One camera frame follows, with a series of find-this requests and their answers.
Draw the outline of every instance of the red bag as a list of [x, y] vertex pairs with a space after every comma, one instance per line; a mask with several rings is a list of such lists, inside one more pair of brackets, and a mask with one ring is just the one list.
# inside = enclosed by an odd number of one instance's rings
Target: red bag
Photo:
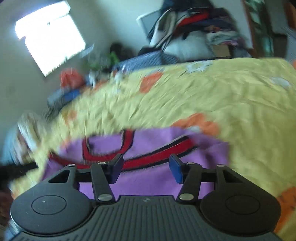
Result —
[[61, 87], [70, 87], [71, 89], [78, 89], [85, 85], [85, 81], [81, 74], [74, 68], [66, 69], [60, 74]]

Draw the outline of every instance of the ribbed black surface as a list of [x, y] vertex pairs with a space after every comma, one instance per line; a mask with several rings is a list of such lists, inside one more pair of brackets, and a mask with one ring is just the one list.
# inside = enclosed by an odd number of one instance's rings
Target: ribbed black surface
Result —
[[273, 233], [235, 237], [209, 226], [195, 207], [181, 205], [172, 196], [122, 196], [113, 205], [100, 206], [90, 220], [71, 233], [33, 237], [21, 233], [13, 241], [279, 241]]

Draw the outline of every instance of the silver screw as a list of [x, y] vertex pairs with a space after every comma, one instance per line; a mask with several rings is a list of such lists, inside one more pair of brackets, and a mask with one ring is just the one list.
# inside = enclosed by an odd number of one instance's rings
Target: silver screw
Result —
[[192, 199], [194, 199], [194, 196], [190, 193], [183, 193], [179, 196], [179, 198], [183, 201], [191, 201]]
[[102, 202], [108, 202], [112, 200], [112, 195], [110, 194], [101, 194], [100, 196], [98, 196], [98, 200], [102, 201]]

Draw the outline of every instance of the pile of clothes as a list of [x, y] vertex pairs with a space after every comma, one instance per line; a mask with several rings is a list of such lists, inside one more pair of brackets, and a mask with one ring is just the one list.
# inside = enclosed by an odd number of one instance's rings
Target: pile of clothes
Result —
[[161, 12], [161, 17], [147, 36], [150, 48], [161, 49], [175, 56], [178, 56], [178, 52], [184, 52], [184, 49], [186, 51], [187, 45], [190, 55], [194, 46], [203, 51], [207, 49], [207, 52], [196, 54], [195, 59], [181, 56], [182, 61], [214, 58], [212, 45], [220, 44], [232, 46], [233, 57], [249, 56], [244, 39], [224, 8], [214, 8], [208, 0], [165, 0]]

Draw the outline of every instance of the bed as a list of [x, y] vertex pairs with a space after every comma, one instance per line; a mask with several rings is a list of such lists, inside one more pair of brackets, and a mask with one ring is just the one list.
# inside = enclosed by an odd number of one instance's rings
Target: bed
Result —
[[41, 180], [49, 150], [71, 140], [191, 123], [228, 142], [230, 167], [279, 197], [284, 215], [276, 232], [283, 240], [296, 240], [296, 70], [275, 58], [213, 60], [192, 73], [188, 65], [133, 72], [64, 107], [31, 155], [39, 169], [14, 181], [14, 197]]

